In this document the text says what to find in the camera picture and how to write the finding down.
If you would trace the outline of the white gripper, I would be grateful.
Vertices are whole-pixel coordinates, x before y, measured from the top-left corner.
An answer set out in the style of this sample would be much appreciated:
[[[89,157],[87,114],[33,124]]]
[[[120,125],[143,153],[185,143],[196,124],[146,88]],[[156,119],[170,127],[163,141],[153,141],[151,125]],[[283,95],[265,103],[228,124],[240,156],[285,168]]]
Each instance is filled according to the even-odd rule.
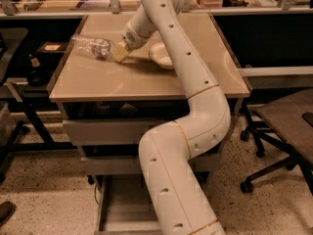
[[[122,62],[132,50],[142,48],[156,30],[157,28],[152,23],[133,26],[132,22],[128,22],[122,32],[123,41],[116,45],[113,54],[114,59],[118,63]]]

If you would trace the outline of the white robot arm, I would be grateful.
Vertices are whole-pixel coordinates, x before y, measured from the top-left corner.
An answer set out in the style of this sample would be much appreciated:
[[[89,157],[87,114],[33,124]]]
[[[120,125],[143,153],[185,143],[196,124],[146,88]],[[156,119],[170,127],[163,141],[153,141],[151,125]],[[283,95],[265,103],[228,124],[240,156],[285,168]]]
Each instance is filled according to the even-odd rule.
[[[123,61],[158,32],[188,102],[189,112],[147,131],[139,161],[163,235],[226,235],[189,160],[219,144],[231,114],[217,79],[180,25],[184,0],[141,0],[113,58]]]

